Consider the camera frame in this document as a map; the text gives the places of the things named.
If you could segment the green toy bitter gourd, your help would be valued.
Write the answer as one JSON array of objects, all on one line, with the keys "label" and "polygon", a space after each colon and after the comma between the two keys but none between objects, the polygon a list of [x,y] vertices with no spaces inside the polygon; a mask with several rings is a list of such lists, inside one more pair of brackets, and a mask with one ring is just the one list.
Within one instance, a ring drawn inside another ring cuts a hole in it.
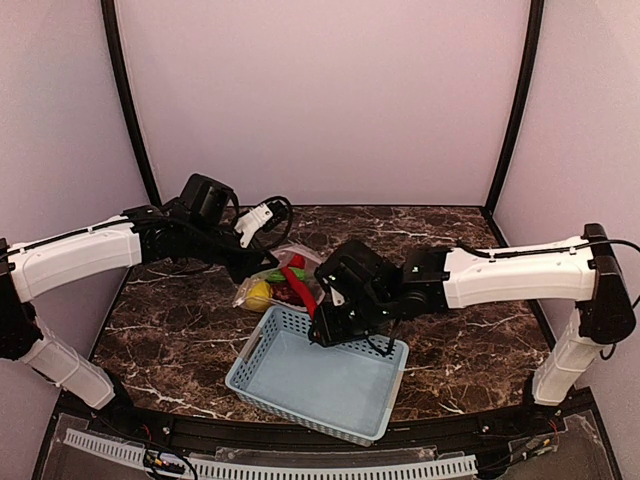
[{"label": "green toy bitter gourd", "polygon": [[307,279],[307,273],[304,269],[287,267],[271,271],[266,277],[266,281],[269,283],[281,283],[288,281],[292,276],[295,276],[301,282],[305,282]]}]

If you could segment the red toy chili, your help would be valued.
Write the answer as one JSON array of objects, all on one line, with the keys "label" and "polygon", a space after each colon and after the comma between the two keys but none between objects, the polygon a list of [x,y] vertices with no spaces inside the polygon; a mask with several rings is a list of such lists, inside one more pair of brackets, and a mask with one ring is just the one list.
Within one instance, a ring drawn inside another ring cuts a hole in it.
[{"label": "red toy chili", "polygon": [[[295,254],[292,257],[292,259],[289,261],[289,263],[282,268],[295,267],[299,269],[304,269],[305,265],[306,265],[305,258],[300,254]],[[314,319],[315,311],[317,308],[317,302],[315,300],[315,297],[309,290],[308,286],[304,282],[299,281],[295,276],[290,277],[289,280],[286,282],[300,295],[300,297],[304,301],[304,304],[305,304],[304,307],[306,308],[307,313],[309,314],[311,319]]]}]

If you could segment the dark red toy pepper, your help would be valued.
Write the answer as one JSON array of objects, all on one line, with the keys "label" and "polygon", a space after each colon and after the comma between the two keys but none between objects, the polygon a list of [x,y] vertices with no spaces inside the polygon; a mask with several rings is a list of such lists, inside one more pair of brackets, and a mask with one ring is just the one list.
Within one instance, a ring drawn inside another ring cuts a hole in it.
[{"label": "dark red toy pepper", "polygon": [[284,302],[288,305],[305,306],[300,295],[289,284],[284,282],[272,284],[271,294],[273,300]]}]

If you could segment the yellow toy pepper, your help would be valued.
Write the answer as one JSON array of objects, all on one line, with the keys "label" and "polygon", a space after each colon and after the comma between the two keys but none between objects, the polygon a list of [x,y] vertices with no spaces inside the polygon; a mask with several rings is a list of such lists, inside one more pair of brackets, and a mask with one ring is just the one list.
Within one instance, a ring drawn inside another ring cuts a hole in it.
[{"label": "yellow toy pepper", "polygon": [[271,306],[272,291],[267,281],[257,282],[250,290],[246,299],[246,307],[254,312],[264,312]]}]

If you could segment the clear zip top bag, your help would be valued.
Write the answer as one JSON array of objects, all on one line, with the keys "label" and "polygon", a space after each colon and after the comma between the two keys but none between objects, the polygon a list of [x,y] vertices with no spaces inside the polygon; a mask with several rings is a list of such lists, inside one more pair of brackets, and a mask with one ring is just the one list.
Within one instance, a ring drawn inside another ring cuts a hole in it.
[{"label": "clear zip top bag", "polygon": [[296,243],[277,247],[272,254],[276,266],[245,279],[236,291],[232,306],[264,313],[271,306],[283,306],[307,312],[313,302],[318,306],[325,292],[314,273],[324,261],[316,251]]}]

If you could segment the light blue plastic basket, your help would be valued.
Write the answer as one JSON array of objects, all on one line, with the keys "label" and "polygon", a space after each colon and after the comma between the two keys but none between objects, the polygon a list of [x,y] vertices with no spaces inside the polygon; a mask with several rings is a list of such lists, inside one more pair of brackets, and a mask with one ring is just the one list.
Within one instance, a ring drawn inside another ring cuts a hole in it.
[{"label": "light blue plastic basket", "polygon": [[225,378],[238,398],[263,411],[364,447],[390,422],[409,355],[388,337],[324,348],[311,342],[308,314],[270,307]]}]

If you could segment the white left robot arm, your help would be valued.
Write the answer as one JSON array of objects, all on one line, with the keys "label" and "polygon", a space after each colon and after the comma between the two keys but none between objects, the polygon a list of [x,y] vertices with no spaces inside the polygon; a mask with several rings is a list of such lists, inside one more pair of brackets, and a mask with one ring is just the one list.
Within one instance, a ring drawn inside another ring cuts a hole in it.
[{"label": "white left robot arm", "polygon": [[129,401],[102,368],[58,339],[33,300],[86,277],[171,259],[226,268],[234,283],[273,268],[278,238],[255,238],[292,223],[290,202],[275,196],[241,210],[229,186],[193,174],[181,194],[123,211],[102,223],[32,243],[1,244],[1,356],[20,361],[100,411]]}]

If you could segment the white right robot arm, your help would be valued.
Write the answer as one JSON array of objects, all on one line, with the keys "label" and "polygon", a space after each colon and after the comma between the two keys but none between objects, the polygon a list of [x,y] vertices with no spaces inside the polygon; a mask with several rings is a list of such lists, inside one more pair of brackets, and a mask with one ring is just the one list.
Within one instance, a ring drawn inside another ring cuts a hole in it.
[{"label": "white right robot arm", "polygon": [[308,338],[331,347],[427,314],[495,302],[571,300],[569,323],[533,374],[526,397],[555,407],[606,347],[616,347],[636,328],[638,303],[613,251],[618,243],[591,223],[581,235],[549,244],[418,248],[396,265],[349,240],[314,272],[330,298],[312,313]]}]

